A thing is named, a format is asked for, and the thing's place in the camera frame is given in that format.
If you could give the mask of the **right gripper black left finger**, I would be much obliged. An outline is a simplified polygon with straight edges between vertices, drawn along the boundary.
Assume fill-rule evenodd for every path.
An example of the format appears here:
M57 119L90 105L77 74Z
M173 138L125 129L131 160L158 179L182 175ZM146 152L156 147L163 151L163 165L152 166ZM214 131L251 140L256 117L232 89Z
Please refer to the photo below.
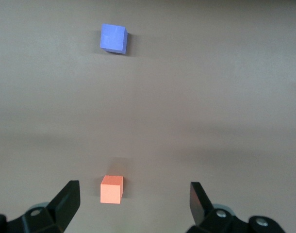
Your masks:
M45 207L35 207L7 221L0 214L0 233L63 233L80 206L80 183L69 181Z

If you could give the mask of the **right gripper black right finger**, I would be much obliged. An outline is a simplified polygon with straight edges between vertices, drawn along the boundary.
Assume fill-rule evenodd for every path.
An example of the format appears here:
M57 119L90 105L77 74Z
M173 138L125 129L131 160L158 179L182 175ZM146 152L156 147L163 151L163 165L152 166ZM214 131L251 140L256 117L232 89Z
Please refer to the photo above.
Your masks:
M190 210L194 219L189 233L283 233L284 229L266 216L251 216L244 222L225 208L214 207L199 182L190 183Z

